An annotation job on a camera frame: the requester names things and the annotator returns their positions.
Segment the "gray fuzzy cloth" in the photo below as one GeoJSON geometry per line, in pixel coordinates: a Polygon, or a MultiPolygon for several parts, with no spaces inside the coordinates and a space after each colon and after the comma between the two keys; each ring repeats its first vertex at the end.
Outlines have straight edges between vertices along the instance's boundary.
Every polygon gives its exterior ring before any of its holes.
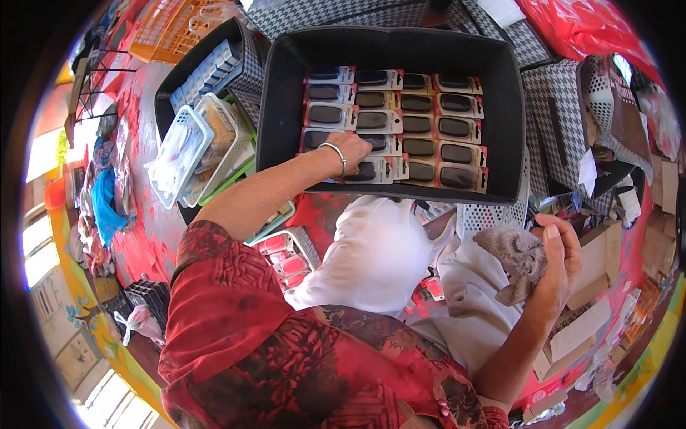
{"type": "Polygon", "coordinates": [[[543,239],[522,228],[493,227],[474,235],[474,242],[495,256],[510,274],[510,285],[495,298],[511,307],[534,292],[547,268],[543,239]]]}

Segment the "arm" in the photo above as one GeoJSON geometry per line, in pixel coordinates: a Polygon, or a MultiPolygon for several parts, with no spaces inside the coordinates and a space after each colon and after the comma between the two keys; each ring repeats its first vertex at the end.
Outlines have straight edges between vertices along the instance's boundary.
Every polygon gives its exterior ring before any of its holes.
{"type": "Polygon", "coordinates": [[[483,406],[506,413],[524,387],[531,366],[562,312],[581,269],[581,246],[572,226],[551,215],[536,215],[548,268],[524,312],[500,349],[474,378],[483,406]]]}
{"type": "MultiPolygon", "coordinates": [[[[332,132],[327,141],[341,149],[347,161],[346,174],[371,151],[371,145],[357,135],[332,132]]],[[[283,204],[326,178],[339,176],[338,153],[323,147],[268,168],[230,186],[207,205],[194,221],[210,220],[226,229],[234,240],[248,239],[283,204]]]]}

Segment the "red floral blouse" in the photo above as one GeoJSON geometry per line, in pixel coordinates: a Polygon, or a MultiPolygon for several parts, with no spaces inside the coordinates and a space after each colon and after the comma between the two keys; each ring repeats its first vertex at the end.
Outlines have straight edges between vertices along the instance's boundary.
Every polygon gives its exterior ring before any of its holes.
{"type": "Polygon", "coordinates": [[[401,321],[341,305],[295,311],[264,258],[219,225],[191,224],[177,260],[159,373],[180,428],[399,428],[414,414],[508,427],[464,368],[401,321]]]}

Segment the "red packaged item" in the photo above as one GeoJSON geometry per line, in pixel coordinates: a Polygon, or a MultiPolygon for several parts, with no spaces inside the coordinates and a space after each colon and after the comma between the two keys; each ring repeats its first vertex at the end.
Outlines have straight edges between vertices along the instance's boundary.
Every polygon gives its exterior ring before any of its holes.
{"type": "Polygon", "coordinates": [[[309,270],[304,270],[298,274],[293,274],[291,277],[288,277],[287,279],[284,279],[283,290],[292,289],[300,285],[303,282],[303,280],[305,280],[305,276],[308,274],[309,270]]]}
{"type": "Polygon", "coordinates": [[[286,249],[293,249],[293,238],[288,234],[280,234],[257,243],[257,250],[262,255],[271,255],[286,249]]]}
{"type": "Polygon", "coordinates": [[[269,260],[272,262],[272,265],[278,264],[279,262],[285,261],[286,259],[290,258],[293,256],[295,253],[293,251],[285,250],[285,251],[280,251],[276,253],[272,253],[269,255],[269,260]]]}
{"type": "Polygon", "coordinates": [[[610,1],[517,0],[517,3],[558,54],[583,61],[588,55],[616,52],[664,87],[641,40],[610,1]]]}
{"type": "Polygon", "coordinates": [[[307,264],[305,257],[300,253],[274,265],[276,273],[279,274],[282,279],[299,273],[306,268],[309,268],[309,265],[307,264]]]}

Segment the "framed picture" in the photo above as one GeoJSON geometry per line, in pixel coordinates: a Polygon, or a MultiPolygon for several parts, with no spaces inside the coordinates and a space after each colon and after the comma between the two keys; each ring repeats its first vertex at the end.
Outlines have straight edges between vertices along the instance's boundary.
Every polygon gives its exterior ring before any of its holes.
{"type": "Polygon", "coordinates": [[[91,372],[91,369],[102,359],[100,350],[93,344],[90,334],[79,330],[55,357],[55,363],[64,380],[72,391],[91,372]]]}

